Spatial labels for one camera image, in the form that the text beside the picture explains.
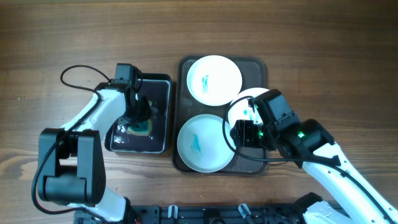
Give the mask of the green yellow sponge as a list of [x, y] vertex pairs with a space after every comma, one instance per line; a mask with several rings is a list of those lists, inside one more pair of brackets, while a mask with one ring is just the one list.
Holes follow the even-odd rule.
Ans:
[[148, 136], [152, 131], [150, 101], [146, 99], [138, 101], [133, 112], [127, 132], [136, 136]]

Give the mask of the white plate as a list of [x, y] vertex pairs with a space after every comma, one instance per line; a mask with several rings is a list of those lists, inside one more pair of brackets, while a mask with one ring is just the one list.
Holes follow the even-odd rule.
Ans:
[[[267, 91], [269, 91], [267, 88], [249, 88], [239, 93], [231, 104], [244, 96], [252, 96], [255, 98]], [[254, 124], [263, 123], [258, 111], [253, 111], [252, 108], [249, 107], [248, 98], [239, 101], [229, 110], [228, 123], [230, 126], [233, 127], [237, 120], [251, 120], [254, 121]]]
[[207, 106], [231, 102], [241, 91], [243, 76], [238, 66], [220, 55], [198, 59], [189, 68], [187, 86], [190, 94]]

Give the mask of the pale blue plate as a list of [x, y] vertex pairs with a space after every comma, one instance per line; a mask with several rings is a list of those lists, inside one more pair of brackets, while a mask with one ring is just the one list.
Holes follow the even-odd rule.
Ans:
[[223, 137], [223, 131], [231, 129], [222, 125], [223, 119], [213, 114], [200, 114], [190, 118], [177, 136], [177, 151], [182, 161], [197, 172], [216, 172], [225, 168], [233, 159], [233, 140]]

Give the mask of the white plate top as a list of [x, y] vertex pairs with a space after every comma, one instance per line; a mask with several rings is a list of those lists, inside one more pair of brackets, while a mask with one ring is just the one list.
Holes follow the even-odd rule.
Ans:
[[198, 59], [189, 68], [187, 86], [190, 94], [207, 106], [231, 102], [241, 91], [243, 76], [238, 66], [220, 55]]

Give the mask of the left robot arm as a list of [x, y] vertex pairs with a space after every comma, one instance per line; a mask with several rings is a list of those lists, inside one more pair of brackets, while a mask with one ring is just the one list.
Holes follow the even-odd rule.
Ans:
[[92, 89], [91, 101], [70, 122], [41, 132], [31, 187], [36, 209], [49, 215], [79, 212], [100, 223], [140, 223], [129, 199], [106, 186], [101, 142], [114, 124], [150, 119], [147, 98], [137, 97], [142, 83], [137, 67], [119, 63], [115, 78]]

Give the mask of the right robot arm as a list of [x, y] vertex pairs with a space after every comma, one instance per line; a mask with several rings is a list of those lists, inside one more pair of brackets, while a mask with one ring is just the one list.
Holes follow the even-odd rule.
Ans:
[[318, 180], [345, 211], [335, 211], [310, 193], [296, 202], [297, 213], [306, 223], [397, 223], [397, 209], [354, 168], [334, 137], [314, 119], [300, 121], [279, 90], [244, 96], [241, 101], [261, 117], [262, 123], [238, 120], [229, 133], [223, 133], [224, 138], [234, 141], [228, 147], [252, 161], [256, 158], [238, 149], [277, 150], [277, 161], [294, 162]]

